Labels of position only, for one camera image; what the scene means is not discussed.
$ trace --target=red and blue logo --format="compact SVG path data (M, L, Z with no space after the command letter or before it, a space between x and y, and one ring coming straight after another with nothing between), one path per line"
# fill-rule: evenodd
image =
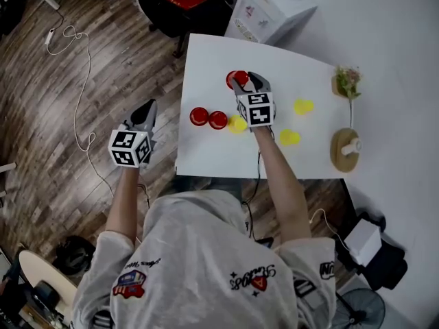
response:
M141 298L145 293L142 285L146 280L146 275L140 271L130 271L125 273L119 277L117 280L117 284L114 288L112 288L112 294L122 295L126 299L131 296L135 296L137 298Z

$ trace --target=white cable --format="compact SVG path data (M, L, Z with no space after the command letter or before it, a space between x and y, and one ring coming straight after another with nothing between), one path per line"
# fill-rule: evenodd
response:
M336 232L334 232L334 231L332 230L332 228L329 226L329 223L328 223L328 220L327 220L327 213L326 213L326 211L325 211L323 208L319 208L318 210L316 210L316 211L313 213L313 216L311 217L311 219L310 219L310 221L309 221L309 224L313 223L314 216L315 216L316 213L319 212L319 211L323 211L324 221L327 223L327 226L328 226L329 230L332 231L332 233L334 233L335 235L338 236L338 239L339 239L340 242L342 243L343 247L344 247L345 249L347 249L347 250L350 252L350 250L347 248L347 246L346 246L345 243L343 242L342 238L340 238L340 235L337 234Z
M66 31L67 31L67 29L69 29L69 28L72 28L72 29L73 29L73 34L66 34ZM70 40L70 43L69 43L69 44L68 44L63 50L61 50L61 51L59 51L59 52L57 52L57 53L52 53L52 52L50 52L50 50L49 50L49 43L46 44L47 52L50 53L50 54L53 55L53 56L59 55L59 54L62 53L63 51L66 51L66 50L70 47L70 45L72 45L72 43L73 43L75 40L77 40L77 39L81 39L82 35L85 35L85 36L87 37L88 71L87 71L87 76L86 76L86 78L85 78L84 84L82 85L82 89L81 89L80 96L78 97L78 102L76 103L75 114L73 115L73 131L75 132L75 140L76 140L76 144L78 145L78 147L80 148L80 150L81 150L82 152L85 152L85 153L86 153L87 158L88 158L88 161L90 162L90 165L91 165L91 167L93 168L95 174L96 174L96 175L102 180L103 183L106 184L106 186L108 187L108 189L110 189L110 193L111 193L111 195L114 197L114 194L112 193L112 190L111 190L111 186L109 185L109 183L108 183L108 182L107 182L107 181L106 181L106 180L105 180L100 174L98 174L98 172L96 171L96 168L95 168L94 164L91 162L91 159L90 159L90 154L89 154L90 146L91 146L91 144L93 144L93 141L95 141L95 139L96 139L96 133L91 132L91 133L88 135L88 145L87 145L87 148L84 149L84 148L82 148L82 146L81 146L81 144L80 144L80 142L79 142L79 139L78 139L78 133L76 132L76 114L77 114L77 112L78 112L78 108L79 108L79 106L80 106L81 98L82 98L82 95L84 94L84 89L85 89L85 86L86 86L86 84L87 84L88 77L90 77L90 72L91 72L90 38L88 37L88 34L87 34L87 33L84 33L84 32L82 32L82 33L76 33L76 29L75 29L75 27L72 26L72 25L68 25L67 27L65 27L65 28L64 28L64 31L62 31L62 35L63 35L64 37L66 37L66 38L72 38L72 39Z

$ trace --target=grey t-shirt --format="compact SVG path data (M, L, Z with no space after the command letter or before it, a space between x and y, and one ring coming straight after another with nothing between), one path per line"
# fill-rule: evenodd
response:
M76 329L109 308L116 328L328 328L335 312L332 239L300 239L278 254L247 236L224 191L157 199L143 242L102 232L78 288Z

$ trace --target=round wooden table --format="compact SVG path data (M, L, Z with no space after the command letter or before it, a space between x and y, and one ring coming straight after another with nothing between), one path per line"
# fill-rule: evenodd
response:
M64 315L64 322L71 321L73 299L76 286L64 274L39 255L24 250L19 254L20 265L29 283L35 287L41 280L45 281L60 295L56 310Z

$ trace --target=shirt sleeve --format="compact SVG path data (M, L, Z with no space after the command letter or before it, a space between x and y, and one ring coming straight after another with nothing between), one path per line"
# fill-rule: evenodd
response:
M293 272L299 322L308 328L329 328L335 314L334 240L288 241L279 256Z
M132 241L117 232L102 232L90 270L84 274L73 302L75 329L91 327L96 312L109 309L112 284L134 253Z

